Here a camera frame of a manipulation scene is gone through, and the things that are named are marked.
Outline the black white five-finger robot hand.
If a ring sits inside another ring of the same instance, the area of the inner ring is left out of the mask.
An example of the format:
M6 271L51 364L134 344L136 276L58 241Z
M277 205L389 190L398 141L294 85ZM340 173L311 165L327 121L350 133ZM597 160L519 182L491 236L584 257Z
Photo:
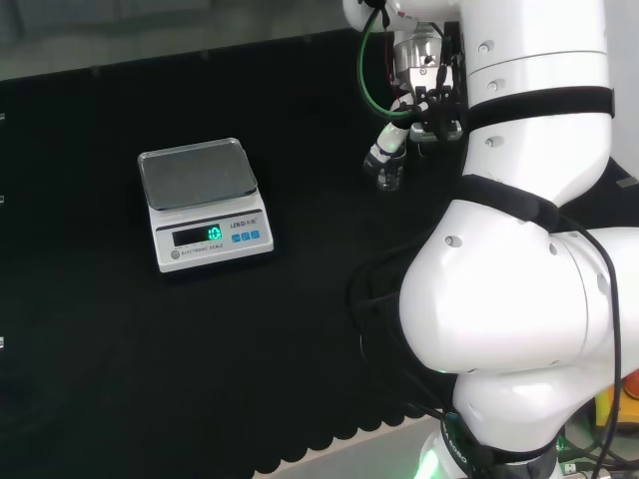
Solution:
M439 62L426 56L426 63L401 69L394 64L400 96L389 109L378 105L368 93L363 73L358 85L365 101L385 126L370 147L363 162L366 171L389 177L400 169L409 140L446 142L456 140L462 132L464 107L461 101L460 73L456 58Z

